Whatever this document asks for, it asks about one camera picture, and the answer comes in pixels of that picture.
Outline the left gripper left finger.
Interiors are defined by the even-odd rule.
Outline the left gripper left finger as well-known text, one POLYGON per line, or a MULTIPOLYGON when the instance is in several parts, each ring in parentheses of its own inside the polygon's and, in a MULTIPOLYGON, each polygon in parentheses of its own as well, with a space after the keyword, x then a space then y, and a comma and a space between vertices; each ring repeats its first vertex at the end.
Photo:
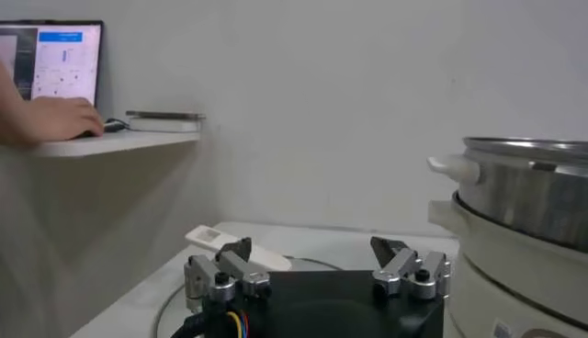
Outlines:
POLYGON ((190 255, 184 264, 187 304, 202 299, 230 302, 237 288, 246 298, 268 299, 271 296, 270 275, 263 267, 249 262, 253 249, 250 238, 223 244, 212 259, 190 255))

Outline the person's bare hand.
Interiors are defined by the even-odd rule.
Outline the person's bare hand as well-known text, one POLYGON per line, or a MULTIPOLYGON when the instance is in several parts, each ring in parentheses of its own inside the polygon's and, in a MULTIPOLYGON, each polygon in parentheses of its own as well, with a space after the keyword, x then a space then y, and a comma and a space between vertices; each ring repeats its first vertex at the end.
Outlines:
POLYGON ((105 127, 96 108, 85 98, 39 97, 22 113, 26 135, 35 142, 68 141, 89 133, 102 136, 105 127))

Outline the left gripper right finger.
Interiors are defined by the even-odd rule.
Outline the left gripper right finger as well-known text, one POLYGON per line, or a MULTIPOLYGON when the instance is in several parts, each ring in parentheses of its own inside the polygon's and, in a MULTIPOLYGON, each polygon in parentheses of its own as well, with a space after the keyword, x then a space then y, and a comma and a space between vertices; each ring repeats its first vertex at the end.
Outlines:
POLYGON ((402 241, 381 237, 372 237, 370 246, 379 263, 371 273, 376 299, 396 297, 402 284, 414 299, 449 297, 451 262, 445 253, 432 251, 422 257, 402 241))

